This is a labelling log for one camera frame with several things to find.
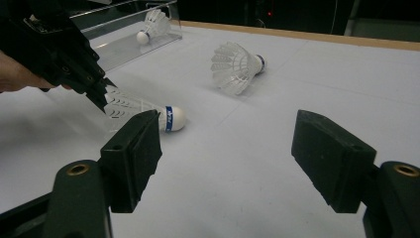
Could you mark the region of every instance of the transparent acrylic box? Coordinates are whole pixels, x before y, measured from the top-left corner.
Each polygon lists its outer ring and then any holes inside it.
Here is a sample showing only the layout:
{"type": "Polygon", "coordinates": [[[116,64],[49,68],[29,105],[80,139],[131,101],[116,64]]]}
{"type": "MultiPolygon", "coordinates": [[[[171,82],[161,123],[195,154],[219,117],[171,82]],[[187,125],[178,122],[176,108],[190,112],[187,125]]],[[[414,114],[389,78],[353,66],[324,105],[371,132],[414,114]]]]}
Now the transparent acrylic box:
{"type": "Polygon", "coordinates": [[[175,1],[135,0],[115,4],[71,17],[100,56],[105,71],[133,60],[182,38],[175,1]],[[152,38],[146,45],[137,42],[137,33],[145,29],[146,14],[160,9],[170,22],[167,34],[152,38]]]}

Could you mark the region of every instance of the hand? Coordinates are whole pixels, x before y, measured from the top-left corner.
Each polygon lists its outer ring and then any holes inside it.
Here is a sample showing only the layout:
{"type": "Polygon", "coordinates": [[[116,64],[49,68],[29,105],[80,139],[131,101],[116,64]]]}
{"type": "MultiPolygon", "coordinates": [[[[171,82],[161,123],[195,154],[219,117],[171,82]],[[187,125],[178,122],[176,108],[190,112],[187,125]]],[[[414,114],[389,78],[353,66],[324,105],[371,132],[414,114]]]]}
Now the hand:
{"type": "Polygon", "coordinates": [[[26,86],[55,87],[0,51],[0,92],[18,91],[26,86]]]}

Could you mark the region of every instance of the white shuttlecock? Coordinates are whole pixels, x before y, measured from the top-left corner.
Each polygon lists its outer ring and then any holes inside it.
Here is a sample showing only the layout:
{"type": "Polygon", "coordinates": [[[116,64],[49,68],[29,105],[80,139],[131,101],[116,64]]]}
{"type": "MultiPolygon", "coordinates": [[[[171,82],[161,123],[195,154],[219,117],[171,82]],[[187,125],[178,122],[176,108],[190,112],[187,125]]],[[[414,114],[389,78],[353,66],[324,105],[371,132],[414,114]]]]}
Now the white shuttlecock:
{"type": "Polygon", "coordinates": [[[170,30],[170,22],[165,13],[155,9],[146,14],[146,28],[137,33],[137,41],[141,45],[147,44],[152,38],[162,36],[170,30]]]}
{"type": "Polygon", "coordinates": [[[213,79],[218,87],[228,94],[241,94],[254,76],[266,67],[259,55],[251,55],[236,43],[226,43],[214,51],[211,58],[213,79]]]}
{"type": "Polygon", "coordinates": [[[178,131],[185,125],[185,113],[179,107],[160,107],[142,98],[123,93],[119,88],[114,86],[107,86],[106,90],[105,98],[108,104],[104,107],[105,113],[111,119],[120,119],[119,125],[113,125],[116,127],[114,130],[121,128],[123,126],[121,124],[125,124],[134,115],[149,110],[160,112],[158,127],[161,131],[178,131]]]}

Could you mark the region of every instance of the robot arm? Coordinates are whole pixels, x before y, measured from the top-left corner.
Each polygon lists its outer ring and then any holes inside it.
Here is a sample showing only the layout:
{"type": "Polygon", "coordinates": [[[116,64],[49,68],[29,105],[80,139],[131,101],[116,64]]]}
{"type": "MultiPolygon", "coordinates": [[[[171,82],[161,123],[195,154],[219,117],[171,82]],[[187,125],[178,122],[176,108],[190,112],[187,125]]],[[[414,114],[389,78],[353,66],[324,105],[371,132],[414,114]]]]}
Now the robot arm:
{"type": "Polygon", "coordinates": [[[113,83],[104,77],[99,55],[66,12],[83,2],[0,0],[0,50],[52,85],[66,84],[86,93],[103,111],[105,86],[113,83]]]}

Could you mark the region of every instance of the white table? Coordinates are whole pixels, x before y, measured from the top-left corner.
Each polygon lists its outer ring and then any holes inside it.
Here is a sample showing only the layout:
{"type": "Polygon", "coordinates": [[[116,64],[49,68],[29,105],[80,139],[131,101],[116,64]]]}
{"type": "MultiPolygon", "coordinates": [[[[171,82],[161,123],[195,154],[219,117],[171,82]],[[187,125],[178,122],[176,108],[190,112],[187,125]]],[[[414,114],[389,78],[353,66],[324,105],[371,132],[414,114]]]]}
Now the white table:
{"type": "MultiPolygon", "coordinates": [[[[378,166],[419,167],[420,52],[182,31],[108,72],[121,89],[187,114],[184,129],[161,134],[163,156],[136,211],[112,214],[114,237],[365,237],[365,208],[336,214],[290,155],[296,113],[329,117],[377,149],[378,166]],[[211,80],[213,51],[227,41],[268,60],[238,97],[211,80]]],[[[51,191],[61,167],[98,160],[109,139],[105,116],[73,91],[3,93],[0,108],[0,212],[51,191]]]]}

